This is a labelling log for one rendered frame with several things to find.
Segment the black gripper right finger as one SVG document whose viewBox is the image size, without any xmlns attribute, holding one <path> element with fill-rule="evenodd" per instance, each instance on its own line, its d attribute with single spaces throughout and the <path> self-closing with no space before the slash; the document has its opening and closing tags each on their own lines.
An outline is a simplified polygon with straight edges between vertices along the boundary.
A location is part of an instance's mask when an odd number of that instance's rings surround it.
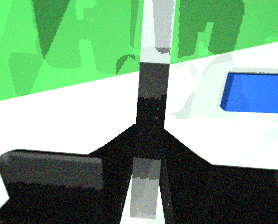
<svg viewBox="0 0 278 224">
<path fill-rule="evenodd" d="M 164 129 L 159 188 L 165 224 L 206 224 L 217 196 L 278 200 L 278 169 L 211 164 Z"/>
</svg>

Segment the green flat mat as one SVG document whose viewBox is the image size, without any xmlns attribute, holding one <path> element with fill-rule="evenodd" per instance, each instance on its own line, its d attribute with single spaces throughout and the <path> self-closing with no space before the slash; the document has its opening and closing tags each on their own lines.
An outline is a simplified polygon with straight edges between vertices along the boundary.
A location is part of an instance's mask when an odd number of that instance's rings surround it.
<svg viewBox="0 0 278 224">
<path fill-rule="evenodd" d="M 144 0 L 0 0 L 0 101 L 138 72 Z M 278 0 L 176 0 L 170 65 L 278 42 Z"/>
</svg>

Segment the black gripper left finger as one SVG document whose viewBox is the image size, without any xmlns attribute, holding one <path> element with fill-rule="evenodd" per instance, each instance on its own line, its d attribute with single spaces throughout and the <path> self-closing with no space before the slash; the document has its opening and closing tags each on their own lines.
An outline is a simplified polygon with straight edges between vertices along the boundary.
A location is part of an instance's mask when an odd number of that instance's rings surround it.
<svg viewBox="0 0 278 224">
<path fill-rule="evenodd" d="M 94 224 L 120 224 L 133 170 L 135 126 L 89 154 L 14 149 L 0 156 L 0 176 L 14 193 L 87 199 Z"/>
</svg>

